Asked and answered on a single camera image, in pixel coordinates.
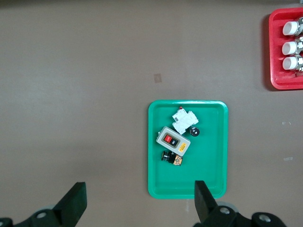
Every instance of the white bottle cap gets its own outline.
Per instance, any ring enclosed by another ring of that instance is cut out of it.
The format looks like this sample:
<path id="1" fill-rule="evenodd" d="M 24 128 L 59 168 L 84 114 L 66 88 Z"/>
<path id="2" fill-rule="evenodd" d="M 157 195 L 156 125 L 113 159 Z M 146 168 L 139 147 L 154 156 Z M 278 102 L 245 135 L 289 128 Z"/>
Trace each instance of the white bottle cap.
<path id="1" fill-rule="evenodd" d="M 283 35 L 294 35 L 299 28 L 299 23 L 297 21 L 289 21 L 283 27 Z"/>
<path id="2" fill-rule="evenodd" d="M 284 55 L 294 54 L 297 51 L 297 42 L 286 42 L 282 46 L 282 53 Z"/>
<path id="3" fill-rule="evenodd" d="M 296 57 L 287 57 L 283 61 L 283 69 L 294 70 L 297 67 L 298 59 Z"/>

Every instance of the yellow label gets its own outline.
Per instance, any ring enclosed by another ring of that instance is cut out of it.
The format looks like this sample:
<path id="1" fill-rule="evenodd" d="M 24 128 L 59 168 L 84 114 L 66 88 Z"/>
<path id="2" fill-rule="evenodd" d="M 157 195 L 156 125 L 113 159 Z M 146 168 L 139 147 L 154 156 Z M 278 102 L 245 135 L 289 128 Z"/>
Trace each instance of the yellow label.
<path id="1" fill-rule="evenodd" d="M 182 143 L 181 147 L 179 148 L 180 152 L 183 152 L 184 148 L 186 147 L 186 143 Z"/>

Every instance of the black cylindrical component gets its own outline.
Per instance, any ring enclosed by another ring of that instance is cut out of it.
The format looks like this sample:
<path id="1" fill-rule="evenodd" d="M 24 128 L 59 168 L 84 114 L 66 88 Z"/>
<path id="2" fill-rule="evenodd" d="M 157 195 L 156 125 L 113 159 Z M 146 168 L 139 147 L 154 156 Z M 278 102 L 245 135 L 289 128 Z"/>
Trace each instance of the black cylindrical component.
<path id="1" fill-rule="evenodd" d="M 196 137 L 200 134 L 200 130 L 197 127 L 194 127 L 194 126 L 189 127 L 189 132 L 194 137 Z"/>
<path id="2" fill-rule="evenodd" d="M 171 151 L 163 151 L 161 160 L 168 161 L 169 163 L 174 163 L 176 159 L 176 154 Z"/>
<path id="3" fill-rule="evenodd" d="M 182 163 L 183 157 L 171 152 L 171 151 L 163 151 L 161 160 L 168 161 L 171 164 L 174 164 L 175 166 L 180 166 Z"/>

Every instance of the green tray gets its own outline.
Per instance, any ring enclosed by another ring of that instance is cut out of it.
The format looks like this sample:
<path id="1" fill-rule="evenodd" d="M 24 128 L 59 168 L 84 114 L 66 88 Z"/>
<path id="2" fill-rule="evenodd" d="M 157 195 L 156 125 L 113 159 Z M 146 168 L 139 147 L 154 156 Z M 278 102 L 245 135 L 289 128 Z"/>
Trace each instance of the green tray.
<path id="1" fill-rule="evenodd" d="M 200 135 L 183 136 L 191 144 L 181 166 L 161 161 L 165 147 L 156 142 L 158 132 L 173 129 L 172 115 L 182 106 L 192 111 L 199 123 Z M 215 199 L 226 191 L 228 108 L 221 101 L 157 100 L 148 110 L 148 191 L 156 199 L 193 199 L 195 180 L 206 182 Z"/>

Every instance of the small stain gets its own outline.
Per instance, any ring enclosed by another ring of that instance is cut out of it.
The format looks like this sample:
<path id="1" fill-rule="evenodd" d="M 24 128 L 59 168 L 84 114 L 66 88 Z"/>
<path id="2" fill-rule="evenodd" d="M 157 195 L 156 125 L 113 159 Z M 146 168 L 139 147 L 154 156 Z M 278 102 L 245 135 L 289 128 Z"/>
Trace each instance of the small stain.
<path id="1" fill-rule="evenodd" d="M 162 82 L 162 78 L 161 78 L 161 74 L 154 74 L 153 75 L 154 79 L 155 79 L 155 83 L 161 83 Z"/>
<path id="2" fill-rule="evenodd" d="M 188 200 L 186 200 L 185 211 L 187 212 L 187 214 L 189 213 L 189 203 L 188 203 Z"/>
<path id="3" fill-rule="evenodd" d="M 284 161 L 292 161 L 293 160 L 293 157 L 286 157 L 286 158 L 283 158 Z"/>

